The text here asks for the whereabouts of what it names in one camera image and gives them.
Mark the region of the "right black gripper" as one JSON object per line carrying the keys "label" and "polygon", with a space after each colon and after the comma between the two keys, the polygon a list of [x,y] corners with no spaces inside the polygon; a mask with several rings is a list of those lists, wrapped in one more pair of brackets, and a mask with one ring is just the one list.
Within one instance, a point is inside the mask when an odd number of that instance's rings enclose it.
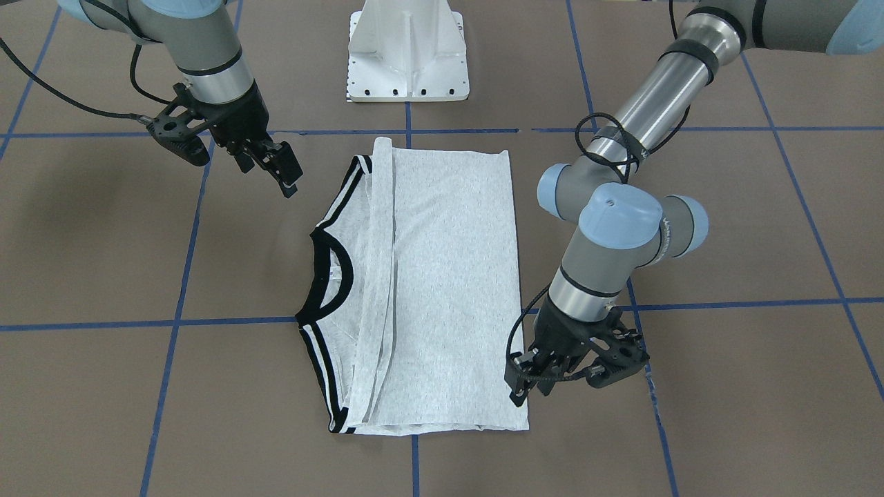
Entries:
{"label": "right black gripper", "polygon": [[279,185],[285,198],[297,192],[303,170],[288,142],[273,142],[269,113],[256,82],[231,103],[209,104],[196,98],[183,83],[173,86],[176,97],[146,124],[152,138],[193,166],[208,164],[209,152],[200,133],[209,131],[217,145],[233,155],[247,173],[258,164]]}

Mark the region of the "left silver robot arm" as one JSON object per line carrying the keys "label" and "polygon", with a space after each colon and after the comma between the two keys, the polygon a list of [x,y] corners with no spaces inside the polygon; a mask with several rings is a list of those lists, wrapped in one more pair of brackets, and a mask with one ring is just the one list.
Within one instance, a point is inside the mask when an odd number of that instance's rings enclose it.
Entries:
{"label": "left silver robot arm", "polygon": [[881,51],[750,50],[637,185],[711,218],[704,246],[627,293],[667,415],[822,405],[881,421]]}

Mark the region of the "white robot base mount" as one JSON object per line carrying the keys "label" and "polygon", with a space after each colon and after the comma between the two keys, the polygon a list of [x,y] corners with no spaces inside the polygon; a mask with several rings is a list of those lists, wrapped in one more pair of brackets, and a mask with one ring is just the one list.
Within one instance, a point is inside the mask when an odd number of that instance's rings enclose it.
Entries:
{"label": "white robot base mount", "polygon": [[366,1],[349,18],[351,103],[442,103],[470,94],[460,12],[448,1]]}

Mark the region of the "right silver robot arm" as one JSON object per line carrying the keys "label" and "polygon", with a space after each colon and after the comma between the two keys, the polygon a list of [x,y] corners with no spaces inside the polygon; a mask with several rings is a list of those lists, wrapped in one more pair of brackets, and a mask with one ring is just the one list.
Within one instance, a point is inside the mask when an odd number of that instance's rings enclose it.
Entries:
{"label": "right silver robot arm", "polygon": [[230,154],[242,172],[268,172],[285,197],[297,190],[301,167],[287,142],[267,131],[269,111],[245,59],[224,1],[61,1],[73,18],[123,32],[138,44],[165,46],[182,81],[157,117],[143,117],[152,138],[193,166],[209,152],[201,133]]}

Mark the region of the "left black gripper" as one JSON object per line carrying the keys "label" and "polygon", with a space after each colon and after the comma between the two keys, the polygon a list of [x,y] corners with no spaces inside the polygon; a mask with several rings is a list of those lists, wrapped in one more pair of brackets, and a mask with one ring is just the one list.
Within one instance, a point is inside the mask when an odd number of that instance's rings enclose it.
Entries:
{"label": "left black gripper", "polygon": [[[603,298],[601,318],[591,322],[566,315],[547,290],[540,291],[522,309],[506,340],[504,380],[514,406],[524,406],[533,388],[550,391],[558,382],[577,380],[602,388],[625,380],[649,364],[643,335],[623,324],[623,310],[615,305],[616,299]],[[524,352],[512,351],[523,319],[538,301],[542,306],[533,323],[533,342]]]}

